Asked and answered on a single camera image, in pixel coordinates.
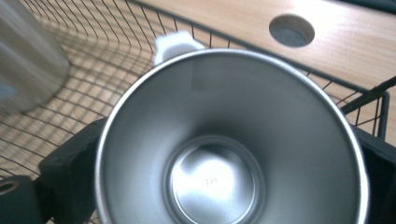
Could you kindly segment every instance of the white plastic object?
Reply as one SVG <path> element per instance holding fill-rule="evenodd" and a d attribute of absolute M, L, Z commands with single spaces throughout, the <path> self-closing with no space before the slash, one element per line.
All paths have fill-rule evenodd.
<path fill-rule="evenodd" d="M 195 41 L 187 31 L 179 31 L 159 37 L 155 40 L 155 46 L 157 47 L 157 54 L 154 58 L 154 65 L 166 62 L 178 55 L 205 48 Z"/>
<path fill-rule="evenodd" d="M 67 79 L 66 53 L 20 1 L 0 1 L 0 27 L 0 111 L 43 105 Z"/>

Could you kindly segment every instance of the wooden table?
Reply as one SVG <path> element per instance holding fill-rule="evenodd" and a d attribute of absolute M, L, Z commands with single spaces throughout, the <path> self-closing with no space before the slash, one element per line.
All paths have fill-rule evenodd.
<path fill-rule="evenodd" d="M 396 16 L 335 1 L 141 0 L 319 71 L 371 89 L 396 76 Z M 309 21 L 315 38 L 291 48 L 275 41 L 271 20 L 294 14 Z M 386 141 L 396 146 L 396 88 L 390 89 Z"/>

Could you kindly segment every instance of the wire basket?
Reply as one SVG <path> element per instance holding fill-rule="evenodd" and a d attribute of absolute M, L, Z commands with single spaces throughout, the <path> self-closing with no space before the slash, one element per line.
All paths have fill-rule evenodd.
<path fill-rule="evenodd" d="M 154 40 L 186 30 L 208 48 L 247 49 L 276 56 L 314 80 L 338 106 L 367 90 L 192 21 L 134 1 L 23 0 L 66 51 L 69 77 L 45 105 L 0 115 L 0 178 L 39 176 L 37 165 L 92 121 L 107 117 L 121 96 L 153 67 Z M 346 115 L 349 122 L 385 137 L 385 94 Z"/>

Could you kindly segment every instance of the shiny metal surface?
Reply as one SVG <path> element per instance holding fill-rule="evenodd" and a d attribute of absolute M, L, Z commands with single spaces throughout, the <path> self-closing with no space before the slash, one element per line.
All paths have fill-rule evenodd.
<path fill-rule="evenodd" d="M 205 136 L 231 141 L 189 149 Z M 198 185 L 221 174 L 225 200 L 186 171 Z M 368 204 L 336 106 L 287 64 L 242 50 L 185 54 L 136 82 L 107 121 L 95 181 L 105 223 L 364 223 Z"/>

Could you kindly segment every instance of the blurry metal container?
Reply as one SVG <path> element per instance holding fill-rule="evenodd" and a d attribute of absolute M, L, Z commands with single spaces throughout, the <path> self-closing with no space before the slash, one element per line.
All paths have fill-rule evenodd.
<path fill-rule="evenodd" d="M 342 113 L 277 59 L 207 49 L 162 63 L 110 115 L 104 223 L 364 223 L 368 182 Z"/>
<path fill-rule="evenodd" d="M 0 1 L 0 27 L 0 110 L 44 104 L 66 79 L 64 50 L 19 1 Z"/>

